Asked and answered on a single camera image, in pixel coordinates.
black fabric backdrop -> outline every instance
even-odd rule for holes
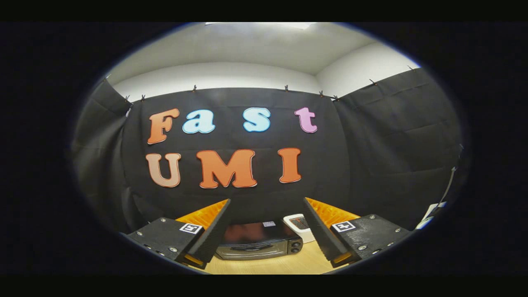
[[[249,107],[271,112],[264,132],[247,132],[242,113]],[[315,113],[315,133],[305,133],[294,111]],[[152,114],[177,108],[167,139],[148,145]],[[187,134],[185,116],[214,112],[216,128]],[[378,214],[414,229],[428,206],[438,202],[460,153],[455,111],[440,86],[423,69],[378,81],[332,102],[327,97],[260,88],[206,89],[166,94],[134,104],[103,82],[79,120],[73,144],[81,188],[109,227],[130,232],[159,218],[177,218],[226,198],[233,223],[273,220],[302,212],[303,197],[360,216]],[[283,184],[279,149],[297,147],[302,179]],[[218,152],[227,163],[236,150],[254,150],[253,188],[202,189],[196,153]],[[145,155],[179,153],[181,181],[174,188],[155,184]]]
[[[350,209],[414,229],[458,162],[461,131],[450,99],[419,68],[334,104],[350,155]]]
[[[264,107],[271,112],[270,127],[264,132],[247,132],[242,124],[244,110]],[[294,111],[308,107],[315,113],[312,124],[315,133],[304,132]],[[177,108],[167,139],[148,145],[151,122],[149,117]],[[215,129],[206,134],[187,134],[182,125],[186,115],[197,109],[214,113]],[[298,171],[302,178],[293,183],[281,183],[282,158],[278,150],[296,147]],[[196,153],[214,150],[227,164],[236,150],[255,151],[252,159],[252,188],[229,185],[202,189],[202,164]],[[155,184],[149,174],[145,155],[162,156],[162,176],[170,176],[167,153],[179,153],[181,181],[174,188]],[[345,207],[349,191],[348,154],[343,128],[334,105],[328,98],[304,92],[260,88],[206,89],[197,92],[177,92],[146,98],[134,103],[125,123],[122,143],[122,163],[125,176],[140,212],[149,221],[160,216],[177,218],[226,198],[232,199],[236,216],[233,223],[274,220],[302,211],[303,197]]]

table surface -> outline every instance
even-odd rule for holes
[[[332,268],[317,242],[313,241],[304,244],[301,251],[294,255],[248,261],[213,257],[204,270],[190,267],[210,274],[323,274],[345,266]]]

orange ribbed surface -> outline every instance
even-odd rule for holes
[[[209,205],[194,211],[181,218],[177,218],[176,220],[184,223],[200,225],[203,226],[205,230],[207,230],[227,202],[228,199],[225,199],[213,205]]]
[[[330,228],[332,224],[360,218],[360,216],[358,215],[355,215],[348,211],[344,211],[335,206],[331,206],[329,204],[322,203],[320,201],[310,199],[308,197],[306,197],[306,200],[314,208],[315,212],[319,215],[321,221],[323,221],[327,228]]]

orange letter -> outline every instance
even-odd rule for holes
[[[173,188],[180,183],[180,171],[178,170],[178,160],[182,157],[180,154],[166,154],[165,158],[168,160],[168,167],[171,170],[171,178],[164,179],[159,170],[159,161],[162,159],[159,154],[148,154],[145,156],[148,161],[148,170],[152,180],[166,188]]]
[[[179,115],[180,111],[177,108],[151,115],[149,119],[152,125],[150,126],[150,138],[147,140],[147,143],[155,144],[167,139],[167,135],[163,134],[163,128],[165,128],[166,132],[169,132],[172,127],[172,118],[170,117],[177,118]]]
[[[237,150],[226,165],[215,151],[198,152],[196,157],[202,161],[203,175],[203,182],[200,183],[200,187],[204,189],[218,187],[213,174],[225,188],[229,186],[234,174],[236,174],[233,182],[234,187],[249,188],[256,186],[257,181],[253,179],[251,169],[251,159],[254,155],[255,152],[252,150]]]
[[[299,181],[300,174],[297,171],[297,156],[300,155],[300,149],[283,148],[278,153],[282,156],[282,176],[279,181],[281,183]]]

pink letter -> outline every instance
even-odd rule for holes
[[[168,161],[168,167],[171,171],[171,178],[163,178],[161,171],[159,170],[159,161],[162,156],[159,154],[148,154],[145,158],[148,161],[148,170],[150,171],[150,177],[152,180],[166,188],[173,188],[180,183],[180,170],[178,169],[178,160],[181,159],[180,154],[166,154],[165,158]]]
[[[294,113],[296,116],[299,116],[300,127],[304,132],[315,133],[317,131],[317,126],[312,125],[312,120],[310,119],[315,117],[315,114],[311,113],[308,107],[303,107]]]

